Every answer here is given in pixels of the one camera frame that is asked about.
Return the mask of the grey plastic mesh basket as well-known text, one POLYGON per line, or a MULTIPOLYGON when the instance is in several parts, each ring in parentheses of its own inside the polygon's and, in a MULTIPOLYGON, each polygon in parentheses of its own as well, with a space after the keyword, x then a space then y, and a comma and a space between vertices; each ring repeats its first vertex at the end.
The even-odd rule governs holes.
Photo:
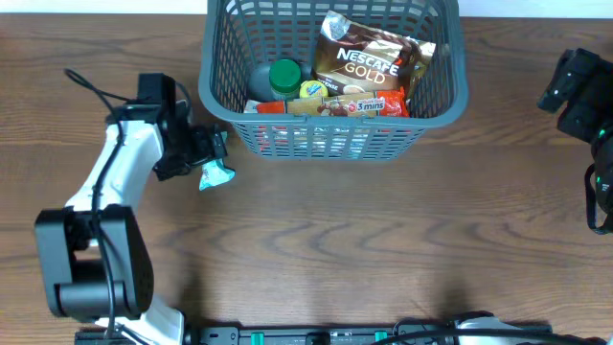
POLYGON ((278 159, 392 160, 430 129, 445 127, 468 103, 465 45, 455 1, 211 1, 202 47, 199 97, 232 125, 255 154, 278 159), (329 11, 391 33, 433 42, 436 52, 406 118, 311 117, 248 113, 271 102, 269 69, 296 61, 304 78, 329 11))

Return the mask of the tissue pack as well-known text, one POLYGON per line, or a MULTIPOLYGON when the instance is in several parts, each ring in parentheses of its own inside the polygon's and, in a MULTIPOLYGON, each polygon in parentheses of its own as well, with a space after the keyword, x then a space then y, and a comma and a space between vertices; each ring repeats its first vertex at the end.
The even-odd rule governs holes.
POLYGON ((244 113, 258 113, 258 105, 260 102, 255 100, 248 100, 243 109, 244 113))

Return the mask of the yellow Mentos bottle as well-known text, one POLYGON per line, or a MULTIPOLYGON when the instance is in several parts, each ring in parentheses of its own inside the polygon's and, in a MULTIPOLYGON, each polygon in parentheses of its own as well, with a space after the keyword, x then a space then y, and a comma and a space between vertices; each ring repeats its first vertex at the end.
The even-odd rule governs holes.
POLYGON ((304 81, 299 90, 299 98, 325 98, 329 95, 327 87, 318 80, 304 81))

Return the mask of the green lidded jar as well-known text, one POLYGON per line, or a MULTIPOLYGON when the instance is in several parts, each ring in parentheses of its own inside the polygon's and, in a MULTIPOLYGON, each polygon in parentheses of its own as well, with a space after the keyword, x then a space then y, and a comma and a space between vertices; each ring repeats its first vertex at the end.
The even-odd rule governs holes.
POLYGON ((276 101, 293 100, 299 97, 302 71, 292 59, 279 59, 269 70, 269 83, 276 101))

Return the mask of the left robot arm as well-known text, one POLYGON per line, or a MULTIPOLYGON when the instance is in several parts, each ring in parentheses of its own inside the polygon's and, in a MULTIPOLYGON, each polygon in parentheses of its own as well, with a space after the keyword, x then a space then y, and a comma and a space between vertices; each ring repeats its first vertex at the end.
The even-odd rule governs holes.
POLYGON ((226 132, 191 123, 185 87, 144 73, 137 94, 108 107, 105 142, 82 187, 34 223, 50 312, 84 324, 77 344, 197 344, 199 330, 154 293, 152 263, 136 213, 150 174, 165 181, 199 168, 199 187, 236 173, 224 164, 226 132))

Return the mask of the red spaghetti packet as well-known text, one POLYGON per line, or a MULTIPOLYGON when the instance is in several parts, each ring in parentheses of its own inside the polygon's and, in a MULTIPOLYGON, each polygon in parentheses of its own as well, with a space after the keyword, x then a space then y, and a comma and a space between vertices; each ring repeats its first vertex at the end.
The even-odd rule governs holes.
POLYGON ((408 118, 404 89, 348 94, 335 97, 305 98, 260 103, 262 114, 294 114, 314 117, 400 117, 408 118))

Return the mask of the mint green pouch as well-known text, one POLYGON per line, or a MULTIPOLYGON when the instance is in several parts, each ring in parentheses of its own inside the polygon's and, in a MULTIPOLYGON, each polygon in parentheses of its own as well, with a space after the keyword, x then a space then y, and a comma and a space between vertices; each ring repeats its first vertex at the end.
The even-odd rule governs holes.
POLYGON ((228 155, 226 139, 226 131, 217 129, 213 131, 211 156, 206 158, 201 165, 200 191, 230 182, 236 176, 236 171, 228 168, 224 163, 224 159, 228 155))

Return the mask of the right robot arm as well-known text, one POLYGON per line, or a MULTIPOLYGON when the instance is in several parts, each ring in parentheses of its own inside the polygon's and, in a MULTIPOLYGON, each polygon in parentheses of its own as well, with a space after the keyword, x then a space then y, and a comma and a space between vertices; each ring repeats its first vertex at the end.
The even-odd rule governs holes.
POLYGON ((561 114, 559 131, 590 145, 584 176, 586 222, 599 235, 612 232, 612 63, 585 49, 565 51, 537 106, 561 114))

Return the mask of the brown Nescafe Gold bag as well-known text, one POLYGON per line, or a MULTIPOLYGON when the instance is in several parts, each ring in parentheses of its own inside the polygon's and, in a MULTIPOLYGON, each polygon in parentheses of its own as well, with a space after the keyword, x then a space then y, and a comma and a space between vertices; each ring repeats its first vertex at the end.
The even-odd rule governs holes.
POLYGON ((432 42, 366 26, 328 11, 315 47, 312 76, 333 95, 402 88, 410 98, 435 51, 432 42))

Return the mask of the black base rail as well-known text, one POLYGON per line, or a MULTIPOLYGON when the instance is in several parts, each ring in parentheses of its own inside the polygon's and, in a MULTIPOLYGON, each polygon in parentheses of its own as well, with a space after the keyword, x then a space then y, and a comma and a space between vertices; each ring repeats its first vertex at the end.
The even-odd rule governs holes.
POLYGON ((474 312, 449 322, 403 318, 395 325, 316 328, 242 328, 234 326, 187 328, 183 337, 165 335, 149 326, 127 322, 107 338, 100 330, 75 333, 77 345, 186 344, 186 345, 512 345, 604 344, 602 338, 557 334, 547 324, 509 324, 489 312, 474 312))

